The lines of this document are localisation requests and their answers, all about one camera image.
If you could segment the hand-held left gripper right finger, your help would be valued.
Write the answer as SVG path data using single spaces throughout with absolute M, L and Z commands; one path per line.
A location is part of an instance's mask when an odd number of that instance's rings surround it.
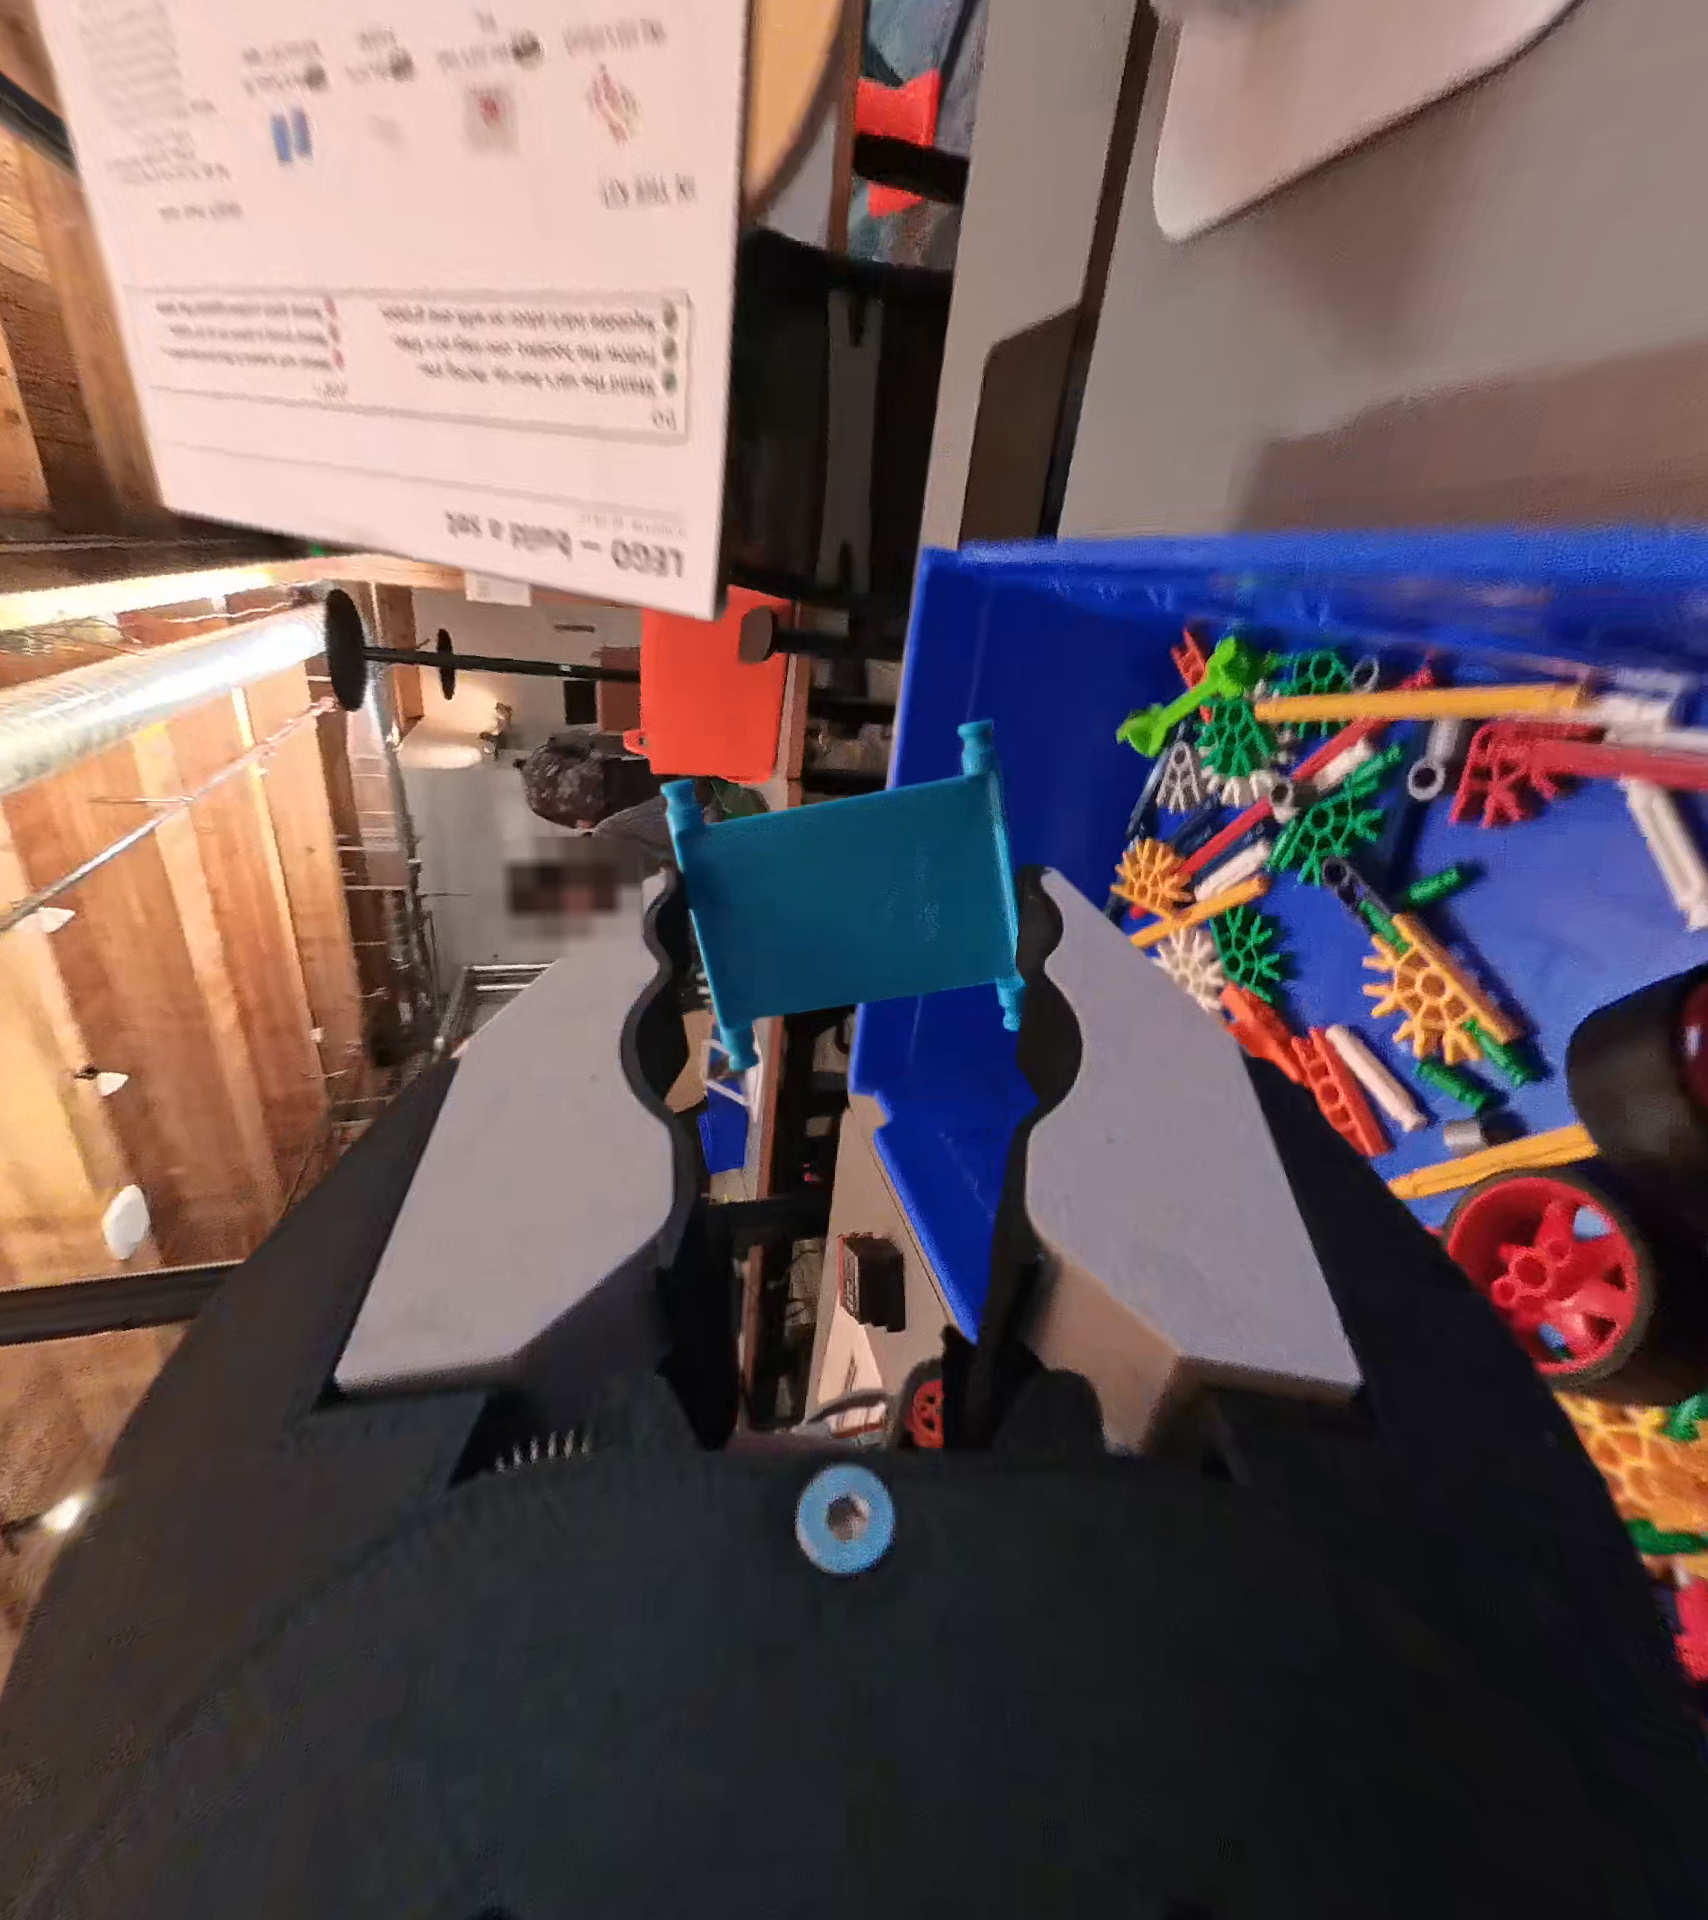
M 1252 1062 L 1066 878 L 1018 879 L 1032 1111 L 1011 1139 L 963 1436 L 1038 1374 L 1093 1390 L 1111 1447 L 1155 1447 L 1218 1390 L 1347 1407 L 1362 1364 Z

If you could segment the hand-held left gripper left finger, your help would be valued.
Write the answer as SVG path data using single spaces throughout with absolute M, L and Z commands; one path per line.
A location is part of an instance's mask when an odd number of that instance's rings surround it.
M 478 1387 L 548 1436 L 611 1380 L 658 1376 L 703 1443 L 726 1441 L 732 1254 L 668 1101 L 693 951 L 682 889 L 643 883 L 464 1041 L 344 1335 L 342 1395 Z

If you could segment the pile of colourful construction pieces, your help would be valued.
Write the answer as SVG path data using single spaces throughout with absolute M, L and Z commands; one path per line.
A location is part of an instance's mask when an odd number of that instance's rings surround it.
M 1109 915 L 1438 1239 L 1469 1188 L 1561 1167 L 1654 1237 L 1644 1370 L 1593 1391 L 1537 1374 L 1708 1705 L 1708 1237 L 1624 1193 L 1564 1079 L 1593 1011 L 1708 963 L 1708 723 L 1568 670 L 1210 626 L 1139 707 L 1183 696 L 1226 634 L 1267 675 L 1143 756 Z

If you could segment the teal panel piece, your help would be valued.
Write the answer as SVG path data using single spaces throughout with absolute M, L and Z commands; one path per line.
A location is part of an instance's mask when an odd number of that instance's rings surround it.
M 715 1030 L 750 1070 L 763 1020 L 992 986 L 1026 1009 L 1021 900 L 994 728 L 965 721 L 963 768 L 750 818 L 708 819 L 693 779 L 661 798 Z

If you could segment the blue plastic bin white tag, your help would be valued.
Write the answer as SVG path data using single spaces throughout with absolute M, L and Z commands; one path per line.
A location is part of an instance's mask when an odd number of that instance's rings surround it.
M 1105 912 L 1148 779 L 1116 730 L 1188 626 L 1708 715 L 1708 529 L 931 550 L 890 787 L 992 721 L 1013 868 Z M 1113 1447 L 1077 1374 L 985 1441 L 950 1380 L 946 1452 L 877 1461 L 890 1558 L 825 1597 L 875 1729 L 829 1792 L 820 1910 L 1708 1916 L 1708 1722 L 1605 1475 L 1382 1167 L 1241 1047 L 1360 1387 L 1217 1390 Z M 1018 1034 L 986 984 L 875 1001 L 853 1066 L 971 1368 L 1034 1111 Z

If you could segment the black battery box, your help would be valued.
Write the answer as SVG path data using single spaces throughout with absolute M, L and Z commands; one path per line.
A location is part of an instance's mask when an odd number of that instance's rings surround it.
M 848 1231 L 837 1241 L 840 1308 L 861 1325 L 907 1331 L 907 1259 L 895 1237 L 878 1231 Z

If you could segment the lime green connector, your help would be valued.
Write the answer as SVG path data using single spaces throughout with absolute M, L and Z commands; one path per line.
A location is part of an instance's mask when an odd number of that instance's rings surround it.
M 1245 697 L 1269 675 L 1271 663 L 1267 648 L 1246 636 L 1226 634 L 1179 697 L 1129 711 L 1116 725 L 1114 739 L 1136 756 L 1157 757 L 1187 717 L 1200 707 Z

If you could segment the orange chair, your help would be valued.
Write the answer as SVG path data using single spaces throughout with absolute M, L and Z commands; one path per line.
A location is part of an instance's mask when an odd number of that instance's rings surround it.
M 718 778 L 743 786 L 772 779 L 786 735 L 788 675 L 779 651 L 746 662 L 750 611 L 777 622 L 791 600 L 730 587 L 718 617 L 647 607 L 641 611 L 638 725 L 624 745 L 662 778 Z

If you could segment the black pleated disc on pole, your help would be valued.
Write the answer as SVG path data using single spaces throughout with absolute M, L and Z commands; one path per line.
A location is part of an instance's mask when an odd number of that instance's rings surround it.
M 463 673 L 494 673 L 585 686 L 638 688 L 644 682 L 638 666 L 472 654 L 455 648 L 446 634 L 437 636 L 433 646 L 394 648 L 373 643 L 366 637 L 358 603 L 342 587 L 332 587 L 325 595 L 322 636 L 330 689 L 336 703 L 344 710 L 360 710 L 365 705 L 374 668 L 409 666 L 424 670 L 434 677 L 434 683 L 446 700 L 456 694 Z

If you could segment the printed instruction sheet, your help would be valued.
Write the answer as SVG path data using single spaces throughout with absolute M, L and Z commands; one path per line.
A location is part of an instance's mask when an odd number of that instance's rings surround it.
M 37 10 L 172 509 L 717 610 L 746 4 Z

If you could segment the orange traffic cone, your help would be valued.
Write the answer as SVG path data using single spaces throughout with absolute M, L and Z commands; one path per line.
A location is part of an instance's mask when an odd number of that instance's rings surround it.
M 924 204 L 924 195 L 903 182 L 917 179 L 921 158 L 938 151 L 941 101 L 936 68 L 895 82 L 861 78 L 853 170 L 866 187 L 872 218 L 897 218 Z

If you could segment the silver ceiling duct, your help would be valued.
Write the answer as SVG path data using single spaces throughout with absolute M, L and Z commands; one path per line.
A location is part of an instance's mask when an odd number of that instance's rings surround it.
M 0 688 L 0 802 L 178 714 L 325 654 L 322 600 Z

